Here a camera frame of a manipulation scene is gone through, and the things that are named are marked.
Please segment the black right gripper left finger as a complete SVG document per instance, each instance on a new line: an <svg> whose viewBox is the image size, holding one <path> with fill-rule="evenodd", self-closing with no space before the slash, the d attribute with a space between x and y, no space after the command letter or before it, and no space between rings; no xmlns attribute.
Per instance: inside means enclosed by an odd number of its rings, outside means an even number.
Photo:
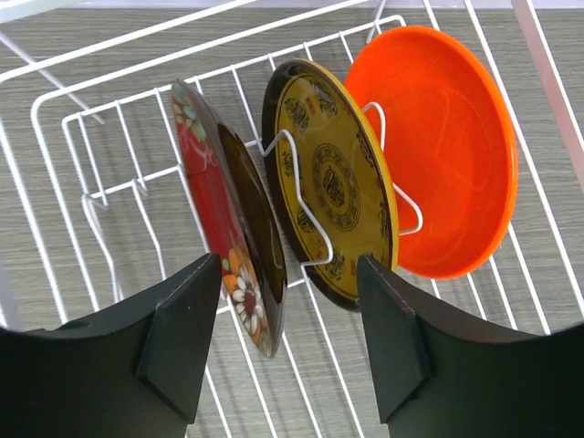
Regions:
<svg viewBox="0 0 584 438"><path fill-rule="evenodd" d="M203 255L53 330L1 332L4 437L182 437L195 420L221 288Z"/></svg>

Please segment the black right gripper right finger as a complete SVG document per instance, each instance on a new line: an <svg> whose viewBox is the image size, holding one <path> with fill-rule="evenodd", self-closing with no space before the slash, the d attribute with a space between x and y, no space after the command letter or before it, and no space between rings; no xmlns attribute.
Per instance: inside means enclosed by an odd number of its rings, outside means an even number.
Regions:
<svg viewBox="0 0 584 438"><path fill-rule="evenodd" d="M580 437L583 327L538 336L477 318L369 255L357 267L381 422L393 437Z"/></svg>

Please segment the red floral plate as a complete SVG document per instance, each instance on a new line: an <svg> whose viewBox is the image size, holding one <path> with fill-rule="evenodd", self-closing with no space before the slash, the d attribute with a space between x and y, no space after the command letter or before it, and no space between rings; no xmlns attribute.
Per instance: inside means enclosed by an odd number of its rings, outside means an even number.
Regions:
<svg viewBox="0 0 584 438"><path fill-rule="evenodd" d="M246 146L181 79L172 110L182 164L223 285L257 349L276 355L284 324L287 267L276 219Z"/></svg>

